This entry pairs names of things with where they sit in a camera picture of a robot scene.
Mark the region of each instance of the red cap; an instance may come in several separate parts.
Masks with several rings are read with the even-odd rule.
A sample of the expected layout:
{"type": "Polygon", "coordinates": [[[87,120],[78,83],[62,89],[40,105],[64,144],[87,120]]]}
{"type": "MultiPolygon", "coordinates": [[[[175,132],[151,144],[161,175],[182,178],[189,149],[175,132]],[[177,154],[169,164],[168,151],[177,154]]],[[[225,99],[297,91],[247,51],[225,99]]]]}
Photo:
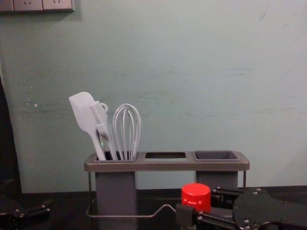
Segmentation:
{"type": "Polygon", "coordinates": [[[194,207],[197,211],[210,212],[211,190],[204,184],[186,184],[181,189],[181,202],[183,205],[194,207]]]}

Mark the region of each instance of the electrical outlet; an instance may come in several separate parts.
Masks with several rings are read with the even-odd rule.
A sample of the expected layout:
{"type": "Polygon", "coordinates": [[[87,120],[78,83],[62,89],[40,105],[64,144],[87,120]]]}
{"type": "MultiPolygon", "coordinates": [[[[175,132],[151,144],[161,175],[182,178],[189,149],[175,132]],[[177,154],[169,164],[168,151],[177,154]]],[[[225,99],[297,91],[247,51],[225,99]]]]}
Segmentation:
{"type": "Polygon", "coordinates": [[[42,11],[42,0],[13,0],[15,11],[42,11]]]}
{"type": "Polygon", "coordinates": [[[14,11],[13,0],[0,0],[0,12],[14,11]]]}
{"type": "Polygon", "coordinates": [[[43,0],[45,11],[74,11],[74,0],[43,0]]]}

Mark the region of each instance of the gray utensil holder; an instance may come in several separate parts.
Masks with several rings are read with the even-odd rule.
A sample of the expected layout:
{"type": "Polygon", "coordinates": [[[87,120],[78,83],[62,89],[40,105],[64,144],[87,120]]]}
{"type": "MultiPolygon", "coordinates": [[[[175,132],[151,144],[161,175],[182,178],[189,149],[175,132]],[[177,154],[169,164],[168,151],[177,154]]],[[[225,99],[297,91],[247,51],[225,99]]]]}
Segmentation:
{"type": "Polygon", "coordinates": [[[211,188],[237,188],[238,171],[244,172],[246,185],[249,161],[237,151],[138,152],[135,161],[98,161],[92,154],[84,162],[84,169],[89,179],[95,173],[99,216],[89,216],[100,219],[100,230],[137,230],[137,218],[152,216],[137,216],[135,172],[195,171],[198,183],[211,188]]]}

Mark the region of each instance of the whisk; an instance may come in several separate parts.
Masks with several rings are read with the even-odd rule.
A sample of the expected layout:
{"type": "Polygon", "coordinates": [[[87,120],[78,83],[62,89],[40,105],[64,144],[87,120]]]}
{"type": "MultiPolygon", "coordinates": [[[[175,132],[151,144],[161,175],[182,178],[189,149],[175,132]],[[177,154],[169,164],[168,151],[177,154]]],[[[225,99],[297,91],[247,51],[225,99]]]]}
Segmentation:
{"type": "Polygon", "coordinates": [[[122,104],[117,108],[113,116],[113,132],[122,160],[135,159],[141,136],[141,127],[141,115],[133,105],[122,104]],[[120,128],[120,137],[118,136],[118,127],[120,128]],[[129,127],[129,142],[126,140],[127,127],[129,127]]]}

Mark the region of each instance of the painted wall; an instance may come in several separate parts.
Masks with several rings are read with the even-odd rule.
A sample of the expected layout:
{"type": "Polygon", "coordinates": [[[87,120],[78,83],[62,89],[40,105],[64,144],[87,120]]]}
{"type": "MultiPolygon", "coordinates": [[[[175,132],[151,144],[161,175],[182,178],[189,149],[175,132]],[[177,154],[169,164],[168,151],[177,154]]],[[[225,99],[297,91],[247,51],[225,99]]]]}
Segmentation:
{"type": "MultiPolygon", "coordinates": [[[[142,114],[140,150],[223,150],[248,186],[307,184],[306,0],[79,0],[0,16],[0,59],[24,192],[84,191],[94,151],[68,97],[142,114]]],[[[180,187],[192,173],[139,175],[180,187]]]]}

